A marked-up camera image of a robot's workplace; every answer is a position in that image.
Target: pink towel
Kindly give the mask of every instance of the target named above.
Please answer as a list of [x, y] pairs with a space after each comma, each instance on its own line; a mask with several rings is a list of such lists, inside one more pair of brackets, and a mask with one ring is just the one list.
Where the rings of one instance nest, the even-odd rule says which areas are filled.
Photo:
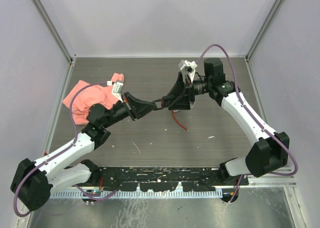
[[[111, 80], [113, 82], [123, 82], [125, 77], [123, 74], [114, 73]], [[71, 100], [77, 91], [87, 85], [89, 85], [89, 83], [79, 80], [66, 98], [64, 98], [62, 103], [69, 108]], [[101, 85], [94, 85], [86, 88], [80, 94], [78, 94], [72, 104], [72, 116], [75, 123], [77, 125], [88, 124], [87, 116], [89, 114], [89, 109], [94, 104], [100, 103], [107, 109], [110, 109], [113, 104], [117, 103], [119, 100], [112, 94], [112, 88], [112, 86], [103, 87]]]

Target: purple cable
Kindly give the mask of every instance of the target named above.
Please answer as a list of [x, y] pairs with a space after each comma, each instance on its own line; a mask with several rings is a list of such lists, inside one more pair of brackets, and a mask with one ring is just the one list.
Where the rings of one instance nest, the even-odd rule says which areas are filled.
[[238, 183], [236, 184], [236, 187], [235, 187], [235, 191], [234, 191], [233, 195], [231, 196], [231, 199], [229, 200], [229, 204], [231, 204], [231, 202], [234, 200], [234, 198], [235, 198], [235, 196], [236, 196], [236, 194], [237, 194], [237, 192], [238, 192], [238, 190], [240, 188], [240, 182], [241, 182], [242, 177], [244, 177], [243, 174], [240, 175]]
[[265, 133], [267, 133], [272, 139], [275, 140], [275, 142], [277, 142], [281, 148], [289, 155], [289, 157], [291, 158], [293, 164], [294, 164], [294, 170], [291, 173], [280, 173], [280, 172], [270, 172], [270, 174], [274, 174], [274, 175], [279, 175], [279, 176], [293, 176], [298, 172], [298, 163], [294, 157], [294, 155], [291, 153], [291, 151], [277, 138], [275, 137], [270, 131], [268, 131], [267, 129], [264, 128], [264, 126], [257, 120], [257, 118], [252, 114], [252, 112], [249, 110], [249, 108], [244, 104], [244, 101], [242, 100], [240, 93], [239, 93], [239, 89], [238, 89], [238, 79], [236, 76], [236, 70], [234, 68], [234, 65], [232, 64], [232, 61], [227, 53], [227, 51], [219, 44], [211, 44], [209, 45], [204, 52], [200, 55], [199, 59], [196, 61], [196, 64], [198, 64], [200, 62], [200, 60], [204, 57], [204, 55], [207, 53], [207, 51], [212, 48], [212, 47], [219, 47], [223, 53], [225, 54], [231, 70], [232, 70], [232, 75], [233, 75], [233, 80], [234, 80], [234, 86], [235, 86], [235, 92], [236, 95], [241, 103], [241, 105], [243, 106], [243, 108], [248, 112], [248, 114], [252, 117], [252, 119], [255, 121], [255, 123], [264, 130]]
[[109, 199], [110, 197], [112, 197], [118, 191], [117, 189], [115, 189], [114, 191], [112, 191], [110, 194], [106, 195], [103, 198], [96, 198], [96, 197], [91, 196], [88, 193], [86, 193], [80, 186], [75, 184], [74, 187], [77, 187], [86, 197], [89, 197], [91, 200], [94, 200], [96, 202], [103, 202], [106, 199]]
[[72, 105], [77, 97], [77, 95], [80, 94], [80, 92], [82, 92], [83, 90], [89, 88], [89, 87], [92, 87], [92, 86], [97, 86], [97, 85], [106, 85], [107, 83], [104, 82], [104, 83], [95, 83], [95, 84], [88, 84], [86, 85], [85, 87], [81, 88], [80, 90], [78, 90], [77, 93], [75, 93], [75, 95], [73, 96], [71, 102], [70, 102], [70, 106], [69, 106], [69, 114], [70, 114], [70, 118], [71, 118], [71, 121], [72, 121], [72, 124], [73, 124], [73, 128], [74, 128], [74, 133], [75, 133], [75, 136], [74, 136], [74, 139], [73, 139], [73, 143], [71, 143], [67, 148], [63, 149], [62, 151], [58, 152], [57, 154], [53, 155], [52, 157], [50, 157], [49, 159], [47, 159], [46, 161], [40, 163], [39, 165], [37, 165], [35, 168], [33, 168], [28, 174], [26, 174], [26, 176], [21, 180], [21, 182], [19, 183], [19, 185], [17, 186], [16, 190], [15, 190], [15, 193], [14, 193], [14, 197], [13, 197], [13, 210], [14, 210], [14, 213], [18, 216], [18, 217], [26, 217], [28, 216], [31, 211], [28, 211], [27, 213], [25, 214], [21, 214], [19, 211], [18, 211], [18, 194], [21, 190], [21, 187], [22, 185], [26, 182], [26, 180], [37, 170], [39, 169], [40, 167], [44, 166], [45, 164], [47, 164], [48, 162], [52, 161], [53, 159], [57, 158], [58, 156], [60, 156], [61, 154], [65, 153], [66, 151], [68, 151], [69, 149], [71, 149], [71, 147], [73, 147], [73, 145], [76, 143], [77, 139], [78, 139], [78, 131], [77, 131], [77, 125], [75, 123], [75, 120], [73, 118], [73, 115], [72, 115]]

